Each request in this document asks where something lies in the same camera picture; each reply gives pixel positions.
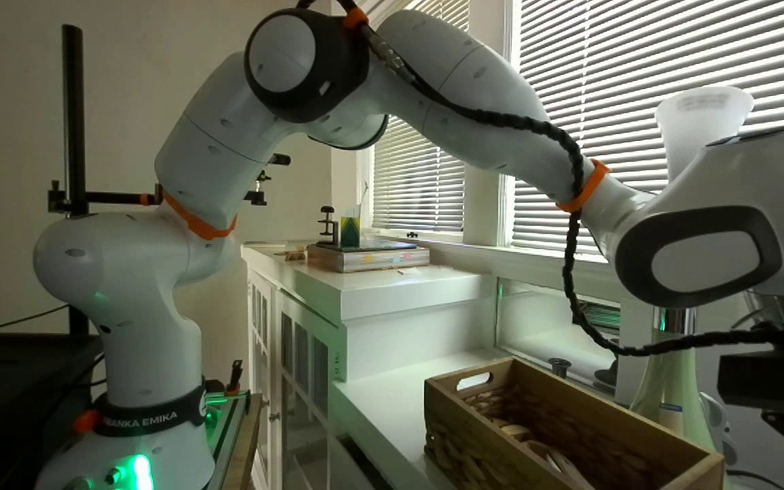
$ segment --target wall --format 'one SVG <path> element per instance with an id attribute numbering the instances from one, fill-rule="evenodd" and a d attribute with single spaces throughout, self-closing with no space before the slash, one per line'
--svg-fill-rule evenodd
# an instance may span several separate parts
<path id="1" fill-rule="evenodd" d="M 614 355 L 571 327 L 570 303 L 559 290 L 536 290 L 507 282 L 499 286 L 499 343 L 536 361 L 567 361 L 570 373 L 593 381 L 596 372 L 614 366 Z"/>
<path id="2" fill-rule="evenodd" d="M 282 7 L 292 0 L 0 0 L 0 323 L 58 305 L 30 259 L 41 229 L 58 220 L 47 212 L 47 188 L 64 176 L 61 26 L 84 29 L 91 188 L 150 190 L 156 154 L 193 91 Z M 311 212 L 331 199 L 331 154 L 306 139 L 282 151 L 295 166 L 269 173 L 269 207 L 242 212 L 242 235 L 253 241 L 313 235 Z M 193 299 L 188 314 L 231 324 L 235 303 L 238 294 L 213 305 Z M 27 331 L 64 324 L 65 316 L 49 316 Z"/>

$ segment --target window blinds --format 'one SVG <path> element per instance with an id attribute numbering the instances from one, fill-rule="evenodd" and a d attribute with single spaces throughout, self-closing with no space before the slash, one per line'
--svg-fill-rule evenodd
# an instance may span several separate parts
<path id="1" fill-rule="evenodd" d="M 747 132 L 784 125 L 784 0 L 522 0 L 521 72 L 582 156 L 640 190 L 667 185 L 661 99 L 736 84 L 755 95 Z M 513 245 L 561 256 L 567 215 L 514 188 Z M 582 235 L 580 256 L 596 259 Z"/>
<path id="2" fill-rule="evenodd" d="M 419 0 L 412 9 L 469 31 L 469 0 Z M 373 161 L 377 229 L 464 231 L 465 163 L 396 117 Z"/>

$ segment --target cable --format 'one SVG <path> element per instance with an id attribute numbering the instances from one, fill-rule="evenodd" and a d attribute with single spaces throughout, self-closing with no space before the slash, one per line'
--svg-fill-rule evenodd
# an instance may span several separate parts
<path id="1" fill-rule="evenodd" d="M 98 381 L 91 381 L 91 385 L 68 385 L 65 391 L 91 391 L 91 388 L 101 388 L 107 385 L 110 378 L 98 378 Z"/>
<path id="2" fill-rule="evenodd" d="M 729 331 L 742 331 L 747 323 L 757 320 L 763 310 L 748 310 L 747 316 L 742 316 L 736 324 L 729 324 Z"/>
<path id="3" fill-rule="evenodd" d="M 88 373 L 92 373 L 92 367 L 98 366 L 98 362 L 103 362 L 107 358 L 103 355 L 98 355 L 80 376 L 75 376 L 75 385 L 80 385 Z"/>
<path id="4" fill-rule="evenodd" d="M 469 109 L 469 106 L 458 106 L 450 99 L 445 99 L 435 87 L 431 87 L 412 65 L 409 60 L 404 60 L 369 23 L 359 26 L 359 33 L 365 35 L 371 52 L 386 65 L 393 69 L 407 84 L 412 84 L 419 95 L 475 121 L 475 122 L 484 122 L 484 125 L 497 125 L 497 128 L 513 128 L 513 132 L 532 132 L 540 137 L 547 137 L 552 141 L 559 141 L 570 161 L 571 161 L 571 197 L 582 195 L 582 154 L 580 144 L 563 132 L 556 128 L 547 121 L 532 121 L 532 117 L 521 117 L 521 114 L 501 114 L 501 112 L 484 112 L 484 109 Z M 585 336 L 614 352 L 615 358 L 657 358 L 657 355 L 669 355 L 669 352 L 684 352 L 684 350 L 706 350 L 706 347 L 738 347 L 738 343 L 773 343 L 773 347 L 784 347 L 784 333 L 780 333 L 773 324 L 757 324 L 751 333 L 706 333 L 706 336 L 690 336 L 690 337 L 675 337 L 675 340 L 665 340 L 665 343 L 652 343 L 644 350 L 633 350 L 633 347 L 615 347 L 610 343 L 596 327 L 592 327 L 588 316 L 580 309 L 577 299 L 577 290 L 574 290 L 574 256 L 577 256 L 577 238 L 580 238 L 580 212 L 570 215 L 570 229 L 567 229 L 567 249 L 563 249 L 563 268 L 561 268 L 561 279 L 563 279 L 563 298 L 570 299 L 570 310 L 574 316 L 574 324 L 580 324 L 585 331 Z"/>
<path id="5" fill-rule="evenodd" d="M 15 324 L 24 324 L 24 323 L 32 323 L 32 320 L 43 320 L 43 316 L 52 316 L 52 314 L 65 310 L 65 309 L 68 309 L 68 305 L 58 305 L 58 309 L 32 314 L 32 316 L 23 316 L 23 320 L 15 320 L 15 323 L 4 323 L 0 331 L 8 331 L 8 327 L 15 327 Z"/>
<path id="6" fill-rule="evenodd" d="M 777 490 L 784 490 L 780 482 L 773 482 L 773 479 L 767 479 L 767 476 L 763 476 L 763 475 L 751 475 L 751 471 L 729 470 L 728 476 L 757 479 L 757 482 L 765 482 L 765 484 L 772 484 L 772 487 L 777 487 Z"/>

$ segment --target wooden tray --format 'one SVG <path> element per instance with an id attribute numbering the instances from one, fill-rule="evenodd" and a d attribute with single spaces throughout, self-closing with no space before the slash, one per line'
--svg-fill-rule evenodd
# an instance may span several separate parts
<path id="1" fill-rule="evenodd" d="M 724 479 L 721 455 L 521 361 L 429 378 L 426 427 L 429 455 L 469 490 L 718 490 Z"/>

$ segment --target black pole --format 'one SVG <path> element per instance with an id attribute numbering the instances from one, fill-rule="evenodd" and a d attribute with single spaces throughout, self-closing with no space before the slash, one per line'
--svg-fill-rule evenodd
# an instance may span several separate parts
<path id="1" fill-rule="evenodd" d="M 64 26 L 64 76 L 65 76 L 65 161 L 68 161 L 68 197 L 72 218 L 91 212 L 88 207 L 88 159 L 84 159 L 84 33 Z M 91 323 L 81 310 L 68 309 L 68 333 L 91 336 Z"/>

